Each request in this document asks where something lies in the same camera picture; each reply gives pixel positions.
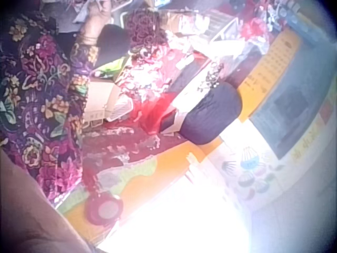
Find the yellow sign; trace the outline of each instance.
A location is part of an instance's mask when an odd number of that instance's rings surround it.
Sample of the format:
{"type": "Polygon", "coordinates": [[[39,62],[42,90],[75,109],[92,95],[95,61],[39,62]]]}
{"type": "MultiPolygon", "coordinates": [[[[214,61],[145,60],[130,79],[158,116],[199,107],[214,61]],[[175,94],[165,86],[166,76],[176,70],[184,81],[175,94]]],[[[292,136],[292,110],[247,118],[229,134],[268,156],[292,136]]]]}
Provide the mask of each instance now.
{"type": "Polygon", "coordinates": [[[248,119],[266,98],[294,58],[300,44],[301,39],[292,30],[284,30],[242,82],[238,88],[242,99],[241,122],[248,119]]]}

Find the red floral clothing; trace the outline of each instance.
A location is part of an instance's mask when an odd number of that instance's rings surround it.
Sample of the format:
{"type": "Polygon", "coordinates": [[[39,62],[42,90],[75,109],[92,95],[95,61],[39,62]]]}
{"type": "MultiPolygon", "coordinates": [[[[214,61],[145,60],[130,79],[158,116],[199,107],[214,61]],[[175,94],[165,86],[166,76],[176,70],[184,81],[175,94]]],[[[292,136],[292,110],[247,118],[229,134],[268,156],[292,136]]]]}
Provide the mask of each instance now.
{"type": "Polygon", "coordinates": [[[1,23],[0,137],[9,158],[58,202],[82,176],[82,114],[98,48],[75,43],[68,59],[41,13],[1,23]]]}

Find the plastic bag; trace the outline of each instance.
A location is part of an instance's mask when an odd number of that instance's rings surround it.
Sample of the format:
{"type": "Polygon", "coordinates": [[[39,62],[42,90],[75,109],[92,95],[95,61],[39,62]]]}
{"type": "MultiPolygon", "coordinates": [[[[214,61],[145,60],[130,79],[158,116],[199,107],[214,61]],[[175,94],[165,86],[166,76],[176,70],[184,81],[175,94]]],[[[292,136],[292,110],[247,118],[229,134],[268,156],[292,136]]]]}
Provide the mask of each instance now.
{"type": "Polygon", "coordinates": [[[253,18],[250,22],[243,25],[241,36],[253,45],[257,46],[262,55],[269,50],[269,33],[267,24],[260,18],[253,18]]]}

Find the woman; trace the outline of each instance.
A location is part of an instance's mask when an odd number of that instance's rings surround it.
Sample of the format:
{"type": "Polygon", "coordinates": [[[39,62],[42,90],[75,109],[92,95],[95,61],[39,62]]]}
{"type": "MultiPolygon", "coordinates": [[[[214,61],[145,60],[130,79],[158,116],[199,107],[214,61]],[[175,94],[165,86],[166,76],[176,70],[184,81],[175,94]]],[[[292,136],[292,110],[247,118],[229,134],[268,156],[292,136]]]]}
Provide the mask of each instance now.
{"type": "Polygon", "coordinates": [[[90,5],[70,56],[56,42],[55,22],[41,13],[2,17],[0,138],[10,160],[30,174],[51,203],[82,176],[82,114],[97,39],[111,18],[111,1],[90,5]]]}

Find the skin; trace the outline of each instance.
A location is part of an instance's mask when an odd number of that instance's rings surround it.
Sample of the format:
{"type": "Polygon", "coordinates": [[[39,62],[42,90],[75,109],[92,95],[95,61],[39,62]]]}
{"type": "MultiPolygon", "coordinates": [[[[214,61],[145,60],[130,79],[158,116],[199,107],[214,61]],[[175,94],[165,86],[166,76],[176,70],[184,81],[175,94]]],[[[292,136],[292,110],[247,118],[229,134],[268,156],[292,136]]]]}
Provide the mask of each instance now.
{"type": "MultiPolygon", "coordinates": [[[[80,42],[96,45],[111,18],[111,1],[89,6],[80,42]]],[[[91,252],[72,226],[47,201],[37,182],[1,150],[1,239],[8,252],[91,252]]]]}

